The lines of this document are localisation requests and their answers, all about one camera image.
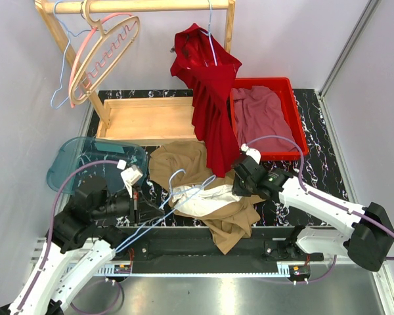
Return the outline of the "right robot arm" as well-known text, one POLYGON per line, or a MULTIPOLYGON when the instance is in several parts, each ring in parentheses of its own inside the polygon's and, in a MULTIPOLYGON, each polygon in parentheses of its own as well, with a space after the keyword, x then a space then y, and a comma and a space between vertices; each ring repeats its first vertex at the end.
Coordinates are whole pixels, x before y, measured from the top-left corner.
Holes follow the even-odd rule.
POLYGON ((365 270, 380 270, 394 243, 394 228, 381 205, 372 202, 365 207, 344 201, 304 184, 283 169, 268 171, 245 154, 232 168, 233 194, 273 200, 327 223, 323 227, 296 226, 285 241, 289 258, 300 260, 313 253, 340 255, 365 270))

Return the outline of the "red pleated skirt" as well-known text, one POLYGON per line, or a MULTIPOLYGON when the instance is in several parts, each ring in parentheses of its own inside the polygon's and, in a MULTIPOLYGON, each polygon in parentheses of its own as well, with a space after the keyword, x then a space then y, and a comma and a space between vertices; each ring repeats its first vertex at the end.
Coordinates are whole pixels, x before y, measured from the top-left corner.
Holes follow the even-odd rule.
POLYGON ((196 138, 206 145, 206 166, 224 177, 240 155, 227 100, 242 63, 197 24, 175 35, 174 50, 170 72, 193 91, 192 125, 196 138))

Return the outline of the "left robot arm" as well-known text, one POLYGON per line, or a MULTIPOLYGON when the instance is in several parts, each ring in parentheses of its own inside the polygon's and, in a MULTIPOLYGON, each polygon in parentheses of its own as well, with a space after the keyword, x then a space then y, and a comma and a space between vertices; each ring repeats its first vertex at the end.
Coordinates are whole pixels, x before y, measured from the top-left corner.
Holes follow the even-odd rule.
POLYGON ((124 189, 111 194, 104 178, 86 178, 54 217, 47 242, 27 284, 0 314, 63 314, 95 273, 129 251, 127 236, 115 226, 96 222, 132 215, 138 219, 139 176, 124 178, 124 189))

